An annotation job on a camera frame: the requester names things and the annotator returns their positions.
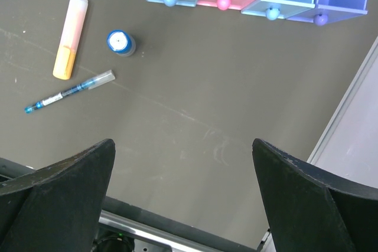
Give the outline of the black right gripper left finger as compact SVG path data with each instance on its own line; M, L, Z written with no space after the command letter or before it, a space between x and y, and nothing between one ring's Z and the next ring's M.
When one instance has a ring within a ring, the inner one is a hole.
M1 182L1 251L90 251L115 154L105 139Z

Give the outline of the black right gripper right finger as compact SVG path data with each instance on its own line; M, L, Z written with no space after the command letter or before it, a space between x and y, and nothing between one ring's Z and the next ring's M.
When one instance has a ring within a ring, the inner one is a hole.
M252 158L276 251L377 251L377 189L262 139Z

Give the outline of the blue capped ink bottle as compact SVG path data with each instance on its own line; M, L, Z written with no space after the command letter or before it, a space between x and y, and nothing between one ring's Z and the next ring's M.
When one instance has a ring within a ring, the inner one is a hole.
M122 30L113 30L107 36L109 49L121 56L131 56L136 50L136 42L133 36Z

